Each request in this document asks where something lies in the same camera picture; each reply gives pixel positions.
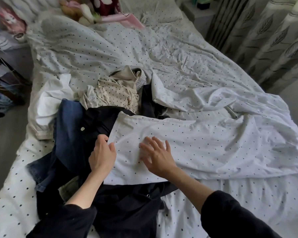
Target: polka dot bedsheet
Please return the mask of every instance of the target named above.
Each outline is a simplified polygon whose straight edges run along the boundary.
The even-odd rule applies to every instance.
[[[125,29],[120,24],[83,27],[58,15],[44,13],[30,25],[29,42],[36,65],[33,97],[51,75],[70,73],[71,88],[84,90],[95,85],[124,65],[151,67],[166,88],[178,92],[181,84],[198,85],[199,77],[207,87],[238,86],[261,92],[260,87],[235,63],[189,30],[186,19],[157,23],[147,16],[143,30]],[[170,111],[173,118],[193,119],[195,115]],[[199,118],[223,119],[223,110],[201,112]],[[25,237],[38,222],[35,182],[25,165],[41,158],[53,148],[53,140],[37,140],[28,126],[25,141],[17,151],[4,186],[0,191],[0,237]],[[212,189],[222,190],[236,198],[268,224],[298,218],[298,174],[272,178],[201,180]],[[199,213],[179,190],[163,197],[165,209],[159,211],[158,237],[203,237],[207,234]],[[88,237],[99,237],[92,227]]]

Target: black sleeve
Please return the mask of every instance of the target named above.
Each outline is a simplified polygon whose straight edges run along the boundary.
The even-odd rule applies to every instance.
[[[86,238],[96,216],[96,208],[62,205],[36,224],[27,238]]]
[[[201,223],[210,238],[281,238],[231,195],[219,190],[204,202]]]

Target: blue jeans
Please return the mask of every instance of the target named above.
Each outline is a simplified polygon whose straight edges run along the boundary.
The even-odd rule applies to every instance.
[[[77,176],[86,167],[80,123],[85,109],[77,101],[63,99],[54,122],[52,152],[27,165],[37,183],[35,190],[43,192],[55,176],[55,161],[58,159],[71,173]]]

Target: leaf pattern curtain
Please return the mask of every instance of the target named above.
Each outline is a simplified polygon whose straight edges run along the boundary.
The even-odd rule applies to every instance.
[[[219,0],[206,40],[278,94],[298,79],[298,0]]]

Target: pillow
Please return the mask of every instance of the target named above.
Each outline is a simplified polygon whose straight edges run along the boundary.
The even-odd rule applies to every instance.
[[[159,23],[172,22],[183,18],[174,0],[119,0],[123,13],[132,13],[139,20],[145,12],[154,16]]]
[[[32,23],[39,12],[59,7],[59,0],[3,0],[27,24]]]

